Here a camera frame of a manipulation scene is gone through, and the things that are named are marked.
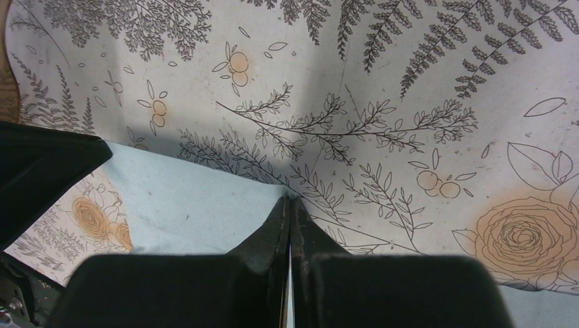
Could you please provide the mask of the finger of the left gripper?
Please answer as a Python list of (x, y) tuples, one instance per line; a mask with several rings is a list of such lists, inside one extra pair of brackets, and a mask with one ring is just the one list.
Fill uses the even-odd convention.
[(97, 136), (1, 123), (1, 248), (113, 156)]

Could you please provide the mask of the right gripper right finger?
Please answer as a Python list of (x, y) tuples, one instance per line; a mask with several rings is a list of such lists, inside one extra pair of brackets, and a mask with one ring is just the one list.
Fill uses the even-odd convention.
[(355, 256), (290, 202), (297, 327), (511, 327), (483, 265), (464, 256)]

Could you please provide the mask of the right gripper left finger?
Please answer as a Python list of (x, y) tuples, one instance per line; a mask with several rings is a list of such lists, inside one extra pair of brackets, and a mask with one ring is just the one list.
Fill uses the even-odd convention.
[(284, 327), (291, 200), (223, 255), (100, 255), (74, 272), (49, 327)]

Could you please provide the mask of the small light blue cloth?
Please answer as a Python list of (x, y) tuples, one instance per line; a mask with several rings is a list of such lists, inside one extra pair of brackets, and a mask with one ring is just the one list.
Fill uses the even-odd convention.
[[(131, 255), (223, 255), (267, 219), (285, 188), (109, 142), (104, 171), (120, 192)], [(294, 326), (290, 269), (284, 327)]]

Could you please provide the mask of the brown sunglasses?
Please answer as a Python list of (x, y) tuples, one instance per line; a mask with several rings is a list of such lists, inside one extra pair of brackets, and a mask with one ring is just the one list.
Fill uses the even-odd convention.
[(5, 41), (8, 10), (11, 1), (1, 0), (1, 121), (20, 122), (20, 94)]

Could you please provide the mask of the large light blue cloth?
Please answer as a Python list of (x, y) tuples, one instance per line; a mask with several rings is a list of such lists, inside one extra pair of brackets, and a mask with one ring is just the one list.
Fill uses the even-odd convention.
[(578, 328), (578, 296), (498, 286), (514, 327)]

